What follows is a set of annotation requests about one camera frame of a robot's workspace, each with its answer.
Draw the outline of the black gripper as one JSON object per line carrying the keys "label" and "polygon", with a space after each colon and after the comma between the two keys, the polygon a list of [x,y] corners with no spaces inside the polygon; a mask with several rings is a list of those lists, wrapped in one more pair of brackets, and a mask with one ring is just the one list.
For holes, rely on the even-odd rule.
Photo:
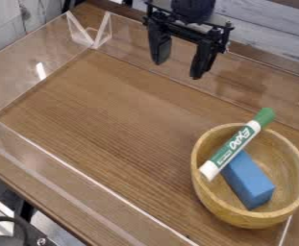
{"label": "black gripper", "polygon": [[[226,51],[234,30],[233,23],[216,14],[217,0],[147,0],[146,4],[147,19],[162,22],[172,31],[178,28],[185,38],[210,40],[200,42],[190,67],[190,77],[201,79],[212,70],[217,50]],[[172,55],[173,39],[165,25],[153,20],[149,23],[150,56],[157,65]]]}

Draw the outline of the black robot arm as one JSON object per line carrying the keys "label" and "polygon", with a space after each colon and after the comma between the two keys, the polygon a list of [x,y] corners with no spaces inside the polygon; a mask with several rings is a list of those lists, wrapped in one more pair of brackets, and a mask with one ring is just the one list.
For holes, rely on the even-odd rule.
{"label": "black robot arm", "polygon": [[233,23],[216,18],[217,0],[147,0],[143,24],[149,30],[150,57],[157,65],[172,56],[173,37],[197,45],[189,76],[200,80],[213,68],[217,54],[230,43]]}

